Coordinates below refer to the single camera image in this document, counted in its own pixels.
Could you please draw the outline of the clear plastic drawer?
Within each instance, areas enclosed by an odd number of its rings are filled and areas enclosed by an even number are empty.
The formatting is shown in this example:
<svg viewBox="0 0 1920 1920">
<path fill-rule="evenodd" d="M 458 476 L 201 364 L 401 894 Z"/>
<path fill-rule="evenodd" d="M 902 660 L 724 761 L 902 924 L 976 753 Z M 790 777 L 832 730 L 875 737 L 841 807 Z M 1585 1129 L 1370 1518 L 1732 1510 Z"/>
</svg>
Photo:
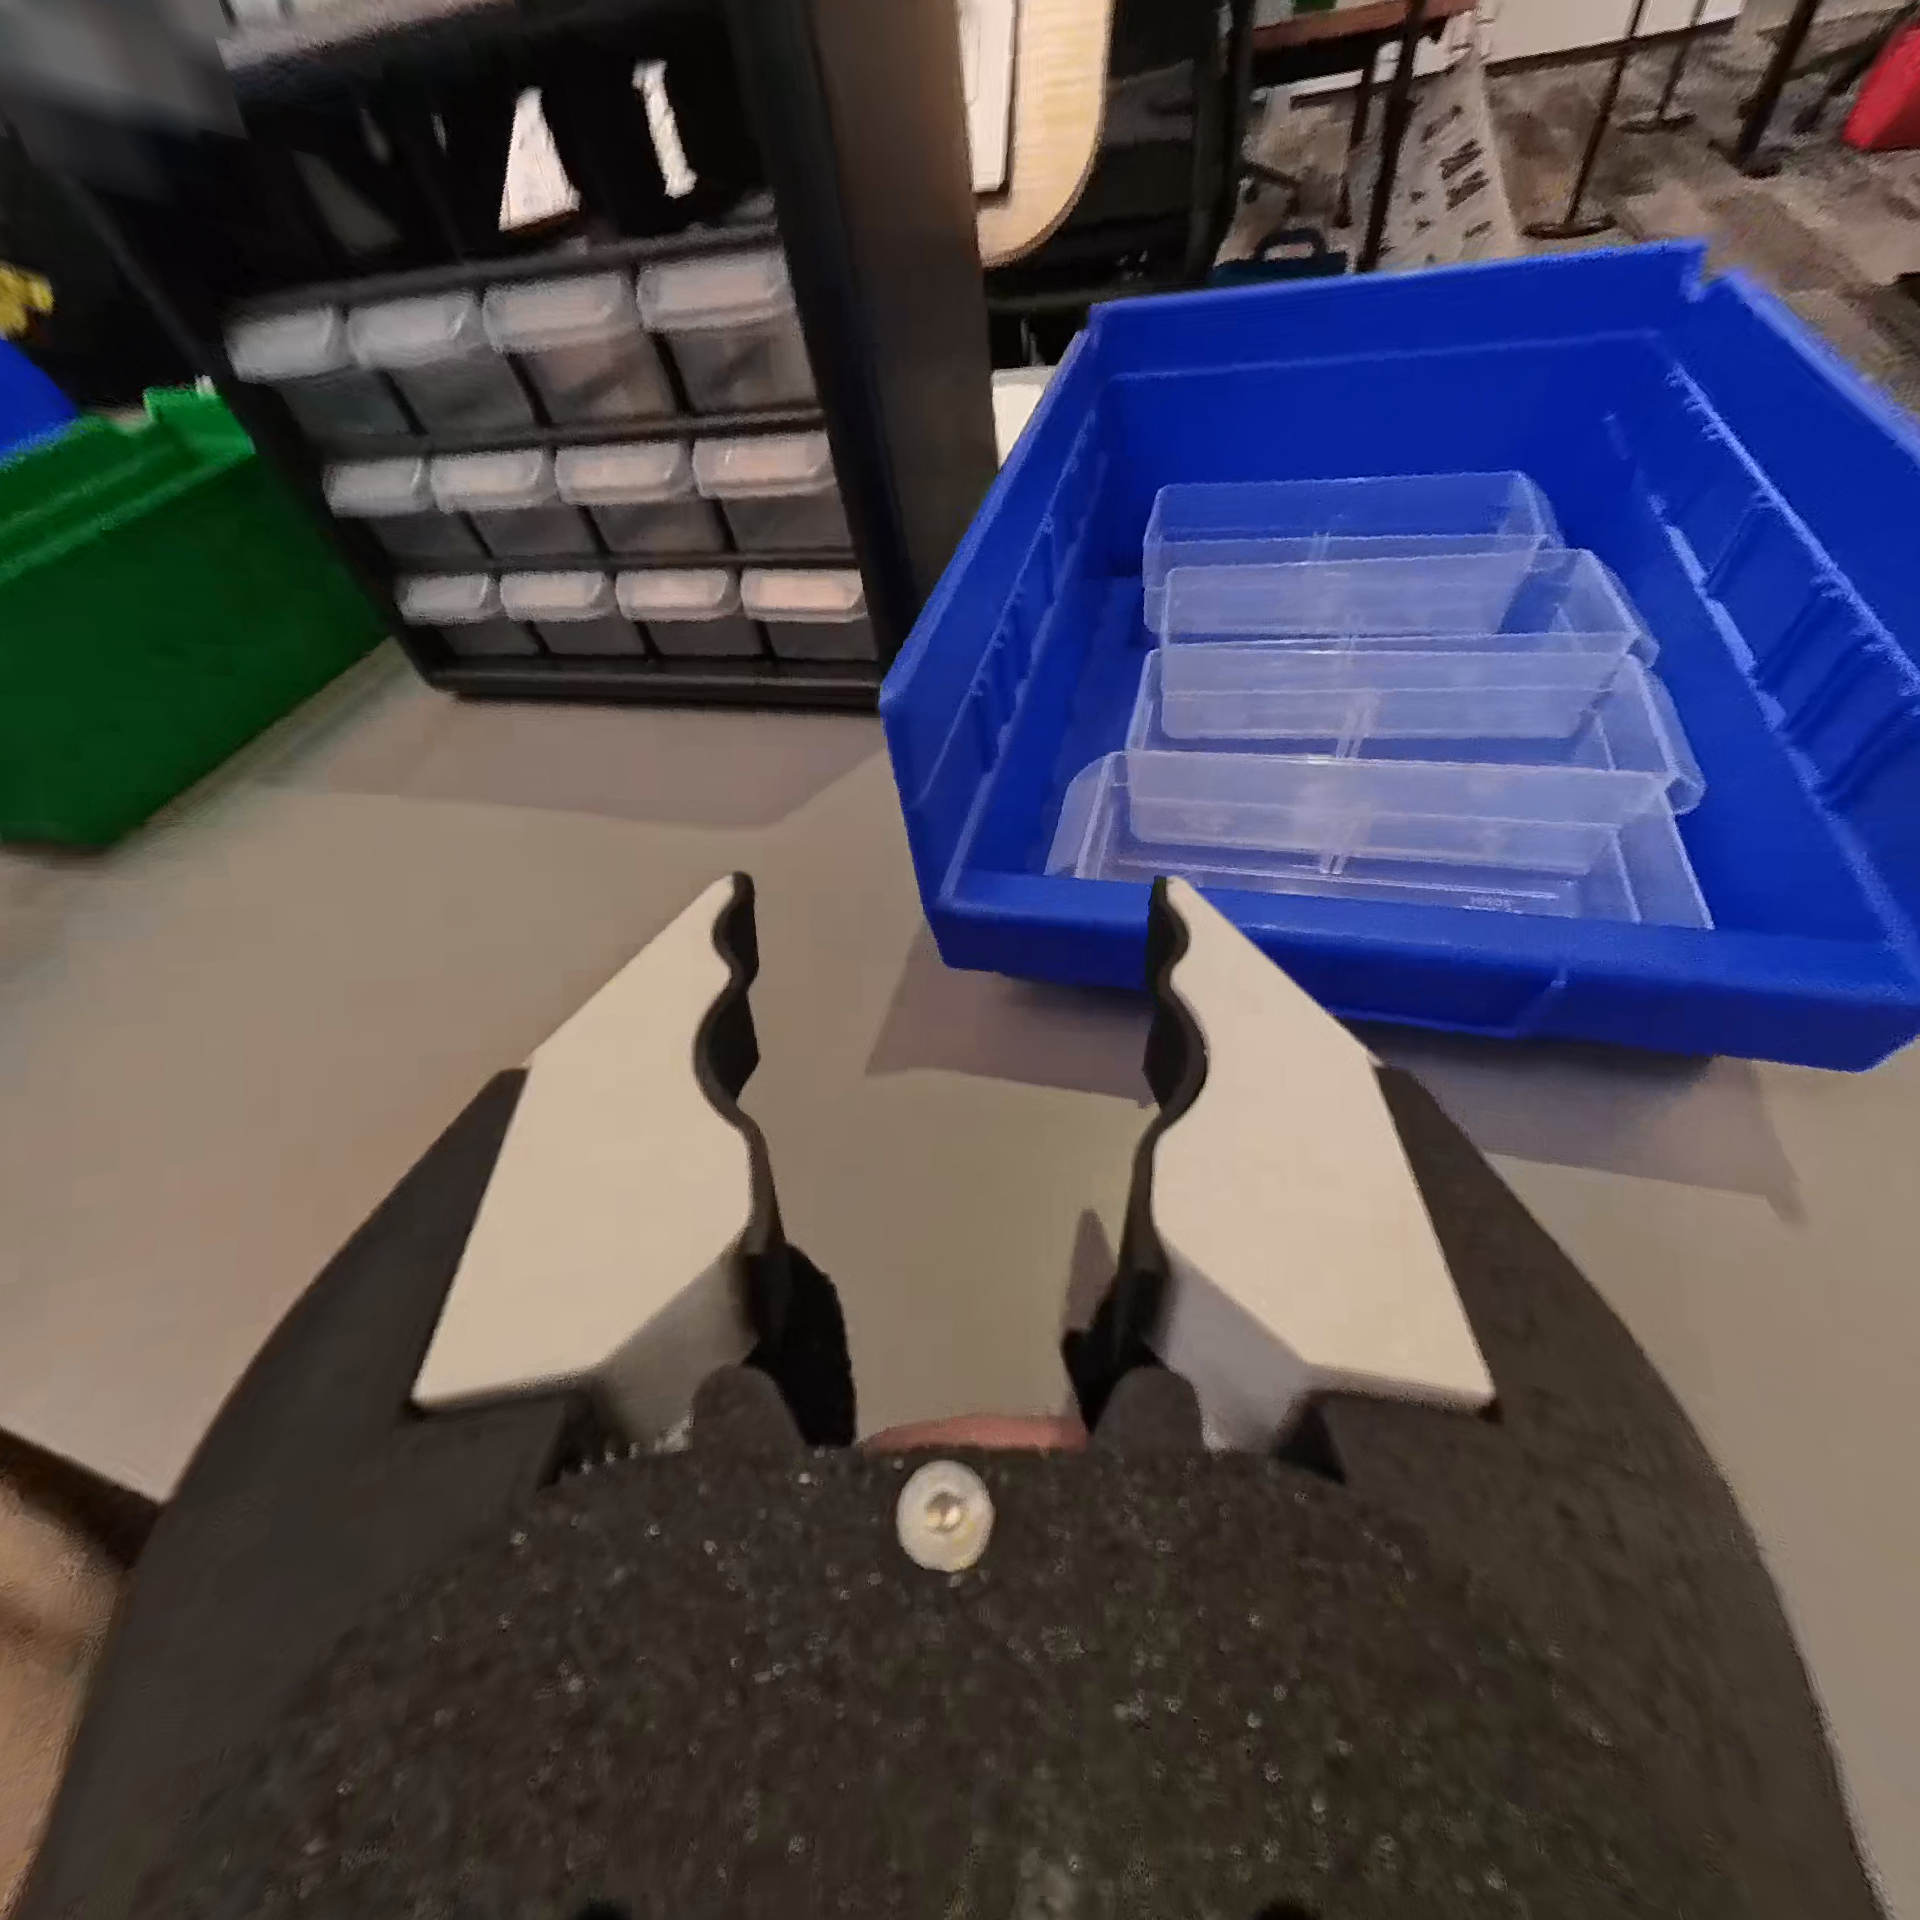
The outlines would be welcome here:
<svg viewBox="0 0 1920 1920">
<path fill-rule="evenodd" d="M 1667 684 L 1634 655 L 1159 647 L 1122 745 L 1646 775 L 1675 813 L 1708 796 Z"/>
<path fill-rule="evenodd" d="M 1665 779 L 1575 765 L 1122 750 L 1067 783 L 1042 870 L 1714 926 Z"/>
<path fill-rule="evenodd" d="M 1163 486 L 1144 531 L 1144 588 L 1177 569 L 1439 559 L 1563 545 L 1523 470 L 1428 470 Z"/>
<path fill-rule="evenodd" d="M 1654 662 L 1659 641 L 1591 550 L 1332 555 L 1174 567 L 1151 601 L 1158 642 L 1508 645 L 1553 641 Z"/>
</svg>

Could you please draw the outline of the light wooden board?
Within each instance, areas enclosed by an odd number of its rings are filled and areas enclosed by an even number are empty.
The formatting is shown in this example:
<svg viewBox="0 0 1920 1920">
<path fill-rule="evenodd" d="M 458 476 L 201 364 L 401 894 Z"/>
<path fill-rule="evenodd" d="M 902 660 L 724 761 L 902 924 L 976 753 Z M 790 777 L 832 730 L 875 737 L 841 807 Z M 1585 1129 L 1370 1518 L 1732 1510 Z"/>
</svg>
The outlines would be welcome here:
<svg viewBox="0 0 1920 1920">
<path fill-rule="evenodd" d="M 1113 2 L 958 7 L 982 266 L 1035 253 L 1097 164 Z"/>
</svg>

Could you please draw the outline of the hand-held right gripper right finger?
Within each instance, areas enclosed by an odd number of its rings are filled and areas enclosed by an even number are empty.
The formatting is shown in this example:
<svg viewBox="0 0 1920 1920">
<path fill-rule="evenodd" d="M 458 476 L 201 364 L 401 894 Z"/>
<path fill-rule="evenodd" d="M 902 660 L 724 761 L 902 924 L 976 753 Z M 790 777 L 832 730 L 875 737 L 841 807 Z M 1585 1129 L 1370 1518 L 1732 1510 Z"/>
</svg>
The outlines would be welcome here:
<svg viewBox="0 0 1920 1920">
<path fill-rule="evenodd" d="M 1119 1366 L 1186 1381 L 1209 1450 L 1276 1450 L 1328 1396 L 1489 1411 L 1374 1054 L 1186 881 L 1153 882 L 1145 987 Z"/>
</svg>

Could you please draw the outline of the white paper bag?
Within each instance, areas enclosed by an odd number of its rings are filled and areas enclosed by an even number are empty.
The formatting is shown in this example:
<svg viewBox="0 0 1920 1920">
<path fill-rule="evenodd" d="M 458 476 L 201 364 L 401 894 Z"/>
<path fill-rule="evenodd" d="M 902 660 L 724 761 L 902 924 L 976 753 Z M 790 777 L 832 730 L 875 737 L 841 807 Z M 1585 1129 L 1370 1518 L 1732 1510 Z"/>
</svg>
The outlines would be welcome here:
<svg viewBox="0 0 1920 1920">
<path fill-rule="evenodd" d="M 1482 61 L 1415 81 L 1384 213 L 1378 273 L 1504 261 L 1526 251 Z"/>
</svg>

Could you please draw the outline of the red item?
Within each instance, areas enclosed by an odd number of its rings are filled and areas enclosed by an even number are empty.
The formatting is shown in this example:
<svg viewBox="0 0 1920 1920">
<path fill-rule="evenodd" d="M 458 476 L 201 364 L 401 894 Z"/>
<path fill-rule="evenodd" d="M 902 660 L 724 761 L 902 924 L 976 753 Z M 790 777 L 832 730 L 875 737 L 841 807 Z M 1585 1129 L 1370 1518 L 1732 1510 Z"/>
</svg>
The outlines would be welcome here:
<svg viewBox="0 0 1920 1920">
<path fill-rule="evenodd" d="M 1900 27 L 1863 76 L 1841 142 L 1857 154 L 1919 151 L 1919 22 Z"/>
</svg>

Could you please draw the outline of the black drawer cabinet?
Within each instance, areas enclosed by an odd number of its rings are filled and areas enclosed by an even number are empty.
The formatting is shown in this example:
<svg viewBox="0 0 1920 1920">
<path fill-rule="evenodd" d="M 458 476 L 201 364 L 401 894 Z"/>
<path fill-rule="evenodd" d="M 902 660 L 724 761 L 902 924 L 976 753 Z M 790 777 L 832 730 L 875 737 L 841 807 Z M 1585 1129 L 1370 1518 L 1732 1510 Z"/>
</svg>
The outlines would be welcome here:
<svg viewBox="0 0 1920 1920">
<path fill-rule="evenodd" d="M 873 713 L 995 470 L 990 329 L 951 4 L 230 4 L 217 37 L 244 103 L 318 100 L 351 81 L 451 81 L 486 50 L 590 29 L 657 42 L 719 27 L 871 595 L 875 662 L 458 662 L 403 641 L 425 685 L 507 705 Z"/>
</svg>

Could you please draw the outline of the group of clear cabinet drawers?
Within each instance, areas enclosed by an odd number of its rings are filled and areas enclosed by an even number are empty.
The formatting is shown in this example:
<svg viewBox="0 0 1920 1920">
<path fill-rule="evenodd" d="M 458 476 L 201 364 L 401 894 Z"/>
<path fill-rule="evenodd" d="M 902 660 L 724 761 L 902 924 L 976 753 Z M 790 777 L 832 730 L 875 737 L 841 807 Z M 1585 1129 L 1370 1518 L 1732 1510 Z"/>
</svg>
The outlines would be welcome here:
<svg viewBox="0 0 1920 1920">
<path fill-rule="evenodd" d="M 871 597 L 771 226 L 255 294 L 225 357 L 288 413 L 443 684 L 871 698 Z"/>
</svg>

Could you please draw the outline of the green plastic bin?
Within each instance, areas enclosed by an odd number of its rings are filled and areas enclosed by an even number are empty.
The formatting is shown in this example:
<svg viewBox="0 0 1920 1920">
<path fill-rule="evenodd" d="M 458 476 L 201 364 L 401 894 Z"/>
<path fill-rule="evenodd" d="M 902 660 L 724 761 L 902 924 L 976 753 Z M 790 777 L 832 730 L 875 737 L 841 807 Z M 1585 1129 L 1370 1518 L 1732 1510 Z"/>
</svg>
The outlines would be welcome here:
<svg viewBox="0 0 1920 1920">
<path fill-rule="evenodd" d="M 225 397 L 148 390 L 3 469 L 3 839 L 126 839 L 388 638 Z"/>
</svg>

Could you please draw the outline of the blue plastic bin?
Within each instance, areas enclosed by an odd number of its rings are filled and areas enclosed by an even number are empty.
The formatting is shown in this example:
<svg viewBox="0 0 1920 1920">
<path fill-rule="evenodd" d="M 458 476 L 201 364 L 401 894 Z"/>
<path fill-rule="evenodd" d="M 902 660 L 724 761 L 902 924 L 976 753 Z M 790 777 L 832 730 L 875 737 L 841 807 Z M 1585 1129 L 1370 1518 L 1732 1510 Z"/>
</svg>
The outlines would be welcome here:
<svg viewBox="0 0 1920 1920">
<path fill-rule="evenodd" d="M 1145 982 L 1151 882 L 1044 866 L 1122 743 L 1167 484 L 1499 469 L 1659 642 L 1713 926 L 1219 910 L 1354 1021 L 1830 1069 L 1915 1039 L 1915 419 L 1700 242 L 1097 306 L 880 685 L 943 959 Z"/>
</svg>

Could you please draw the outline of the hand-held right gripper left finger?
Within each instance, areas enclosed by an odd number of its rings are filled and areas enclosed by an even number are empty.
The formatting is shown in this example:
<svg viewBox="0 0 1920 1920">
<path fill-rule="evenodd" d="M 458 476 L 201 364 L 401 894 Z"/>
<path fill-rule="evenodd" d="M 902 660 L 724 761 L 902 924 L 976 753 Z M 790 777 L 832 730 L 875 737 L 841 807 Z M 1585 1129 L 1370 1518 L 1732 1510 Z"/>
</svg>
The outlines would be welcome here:
<svg viewBox="0 0 1920 1920">
<path fill-rule="evenodd" d="M 787 1237 L 742 1093 L 759 1065 L 753 877 L 704 886 L 526 1061 L 415 1401 L 579 1394 L 625 1443 L 779 1342 Z"/>
</svg>

